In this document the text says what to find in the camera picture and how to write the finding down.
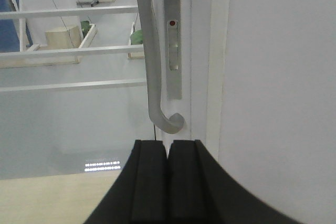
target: handrail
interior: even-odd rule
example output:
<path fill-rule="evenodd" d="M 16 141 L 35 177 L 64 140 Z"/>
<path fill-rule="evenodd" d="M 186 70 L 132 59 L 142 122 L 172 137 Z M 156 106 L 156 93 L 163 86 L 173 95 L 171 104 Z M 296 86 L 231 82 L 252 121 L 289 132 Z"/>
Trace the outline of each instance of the handrail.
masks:
<path fill-rule="evenodd" d="M 0 19 L 50 18 L 57 16 L 103 15 L 103 14 L 137 13 L 137 12 L 138 7 L 136 5 L 85 7 L 85 8 L 54 9 L 54 10 L 25 10 L 22 12 L 1 12 Z"/>
<path fill-rule="evenodd" d="M 175 134 L 182 129 L 184 118 L 180 114 L 175 113 L 168 119 L 161 110 L 160 42 L 152 0 L 137 1 L 143 33 L 149 117 L 151 121 L 164 132 Z"/>
<path fill-rule="evenodd" d="M 127 54 L 129 52 L 142 52 L 142 45 L 125 45 L 110 47 L 86 47 L 70 49 L 54 49 L 41 51 L 24 51 L 24 52 L 1 52 L 0 60 L 20 60 L 30 58 L 50 58 L 61 56 L 95 56 L 108 54 Z"/>
<path fill-rule="evenodd" d="M 14 92 L 14 91 L 78 91 L 88 89 L 103 89 L 103 88 L 129 88 L 146 86 L 145 79 L 125 79 L 125 80 L 108 80 L 108 81 L 86 81 L 73 83 L 59 83 L 59 84 L 42 84 L 32 86 L 18 86 L 18 87 L 0 87 L 0 93 Z"/>

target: white floor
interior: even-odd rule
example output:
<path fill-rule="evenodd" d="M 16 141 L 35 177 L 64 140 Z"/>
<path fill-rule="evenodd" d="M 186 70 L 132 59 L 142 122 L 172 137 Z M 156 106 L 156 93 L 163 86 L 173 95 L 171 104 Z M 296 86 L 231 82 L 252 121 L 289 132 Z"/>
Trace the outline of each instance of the white floor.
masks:
<path fill-rule="evenodd" d="M 135 18 L 90 16 L 98 28 L 91 46 L 126 45 Z M 77 65 L 0 69 L 1 87 L 134 78 L 145 78 L 144 60 L 127 54 L 84 57 Z M 96 161 L 123 166 L 135 139 L 153 138 L 146 87 L 0 93 L 0 179 L 82 173 L 85 163 Z"/>

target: curved metal handle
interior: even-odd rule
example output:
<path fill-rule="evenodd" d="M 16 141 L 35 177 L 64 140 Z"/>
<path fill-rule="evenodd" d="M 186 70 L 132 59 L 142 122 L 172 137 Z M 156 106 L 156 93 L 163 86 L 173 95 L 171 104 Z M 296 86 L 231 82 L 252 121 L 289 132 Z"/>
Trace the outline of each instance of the curved metal handle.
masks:
<path fill-rule="evenodd" d="M 149 117 L 164 132 L 175 134 L 182 129 L 184 118 L 176 113 L 168 119 L 161 110 L 160 42 L 152 0 L 137 1 L 145 52 Z"/>

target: white door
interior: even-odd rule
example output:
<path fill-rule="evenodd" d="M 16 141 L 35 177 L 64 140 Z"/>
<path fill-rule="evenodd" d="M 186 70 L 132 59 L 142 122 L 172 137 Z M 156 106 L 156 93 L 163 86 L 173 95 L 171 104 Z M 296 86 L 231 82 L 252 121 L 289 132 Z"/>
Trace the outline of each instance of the white door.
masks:
<path fill-rule="evenodd" d="M 335 0 L 230 0 L 219 161 L 302 221 L 336 220 Z"/>

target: glass panel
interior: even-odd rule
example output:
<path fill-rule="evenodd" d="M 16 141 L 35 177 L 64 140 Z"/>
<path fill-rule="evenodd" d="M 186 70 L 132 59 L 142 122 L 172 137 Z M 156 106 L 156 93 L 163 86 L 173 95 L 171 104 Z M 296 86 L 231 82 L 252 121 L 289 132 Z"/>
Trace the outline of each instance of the glass panel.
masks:
<path fill-rule="evenodd" d="M 52 2 L 51 8 L 60 3 L 48 1 Z M 100 2 L 93 8 L 101 4 L 135 4 L 134 1 Z M 34 2 L 31 8 L 38 6 Z M 41 41 L 36 50 L 47 51 L 59 49 L 62 42 L 74 45 L 76 39 L 81 40 L 74 36 L 79 34 L 78 27 L 72 29 L 72 25 L 84 20 L 91 24 L 89 29 L 94 24 L 97 30 L 86 46 L 127 45 L 136 19 L 137 14 L 130 13 L 30 18 L 27 23 L 33 40 Z M 144 59 L 130 60 L 128 54 L 109 54 L 79 57 L 77 64 L 73 63 L 75 57 L 53 60 L 51 66 L 0 68 L 0 179 L 83 173 L 92 171 L 89 164 L 94 163 L 122 168 L 135 139 L 154 138 L 148 116 Z M 130 79 L 143 82 L 128 88 L 69 91 L 1 89 Z"/>
<path fill-rule="evenodd" d="M 2 11 L 137 4 L 136 0 L 7 1 L 9 9 Z M 10 22 L 21 51 L 48 51 L 128 45 L 133 25 L 140 29 L 137 16 L 36 17 L 26 20 L 27 28 L 23 19 Z M 81 23 L 86 20 L 88 30 Z M 6 37 L 8 29 L 0 28 Z M 130 87 L 5 90 L 133 79 L 139 83 Z M 143 53 L 10 63 L 0 57 L 0 223 L 83 223 L 124 167 L 134 140 L 154 139 L 145 79 Z"/>

